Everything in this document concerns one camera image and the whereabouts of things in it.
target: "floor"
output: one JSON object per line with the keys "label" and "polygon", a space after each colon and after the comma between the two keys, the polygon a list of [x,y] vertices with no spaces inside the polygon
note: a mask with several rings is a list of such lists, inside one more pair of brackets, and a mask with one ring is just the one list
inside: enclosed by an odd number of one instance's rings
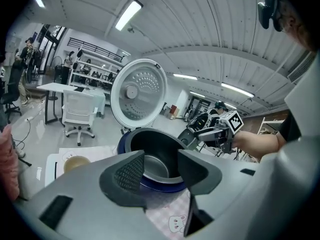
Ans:
{"label": "floor", "polygon": [[[55,104],[57,116],[61,116],[61,97]],[[19,162],[19,185],[20,195],[26,199],[31,198],[45,185],[45,170],[47,157],[50,154],[57,154],[59,148],[75,148],[77,146],[77,135],[71,134],[69,138],[65,136],[65,128],[59,121],[45,125],[44,114],[45,104],[43,100],[32,100],[26,107],[21,108],[22,116],[13,114],[10,117],[12,124],[12,135],[19,143],[28,132],[27,138],[19,145],[26,152],[24,158],[32,166]],[[48,119],[53,117],[53,101],[49,101]],[[177,137],[185,128],[187,123],[182,119],[170,120],[163,115],[159,115],[155,121],[147,127],[167,132]],[[94,146],[116,146],[120,140],[121,125],[114,118],[111,108],[105,107],[104,118],[97,117],[94,120],[92,131],[95,138],[81,136],[81,147]]]}

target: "white office chair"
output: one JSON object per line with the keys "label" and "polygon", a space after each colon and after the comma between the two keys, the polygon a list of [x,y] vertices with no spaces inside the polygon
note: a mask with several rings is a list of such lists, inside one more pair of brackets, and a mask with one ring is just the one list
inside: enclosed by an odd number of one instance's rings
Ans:
{"label": "white office chair", "polygon": [[74,90],[64,90],[63,95],[62,123],[66,127],[74,128],[67,131],[65,136],[69,137],[70,134],[78,133],[77,142],[78,146],[81,146],[80,137],[82,133],[88,134],[92,138],[95,137],[92,132],[88,131],[91,129],[98,111],[98,108],[94,104],[94,96]]}

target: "tablecloth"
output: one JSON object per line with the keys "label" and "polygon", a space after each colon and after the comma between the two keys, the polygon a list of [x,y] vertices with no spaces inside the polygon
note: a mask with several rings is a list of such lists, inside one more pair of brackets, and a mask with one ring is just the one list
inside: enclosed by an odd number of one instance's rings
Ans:
{"label": "tablecloth", "polygon": [[[67,159],[73,156],[83,156],[95,162],[116,154],[116,146],[94,146],[80,148],[60,148],[60,158],[57,160],[56,177],[64,173],[64,164]],[[188,219],[190,204],[190,192],[185,190],[183,194],[169,205],[148,209],[146,217],[170,240],[181,240],[184,238],[185,225]]]}
{"label": "tablecloth", "polygon": [[106,105],[105,93],[99,89],[84,89],[82,92],[94,96],[94,105],[96,108],[98,108],[98,113],[104,115]]}

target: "white ceiling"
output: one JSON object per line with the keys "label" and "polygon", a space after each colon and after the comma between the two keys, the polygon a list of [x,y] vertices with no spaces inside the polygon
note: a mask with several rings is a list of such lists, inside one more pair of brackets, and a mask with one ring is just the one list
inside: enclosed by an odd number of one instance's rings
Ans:
{"label": "white ceiling", "polygon": [[[257,3],[262,0],[139,1],[143,8],[121,32],[115,24],[132,0],[43,0],[45,9],[31,1],[23,15],[154,59],[168,76],[196,76],[198,81],[184,81],[190,90],[229,102],[243,114],[284,104],[294,87],[286,76],[306,53],[285,33],[261,27]],[[221,88],[221,82],[256,96],[248,100]]]}

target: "black inner pot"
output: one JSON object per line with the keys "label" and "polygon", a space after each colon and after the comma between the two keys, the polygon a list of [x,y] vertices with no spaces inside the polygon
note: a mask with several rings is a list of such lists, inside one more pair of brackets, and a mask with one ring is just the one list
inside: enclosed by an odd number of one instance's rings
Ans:
{"label": "black inner pot", "polygon": [[144,176],[161,183],[175,184],[183,181],[178,172],[178,150],[187,149],[186,145],[155,129],[141,128],[130,135],[126,152],[144,150]]}

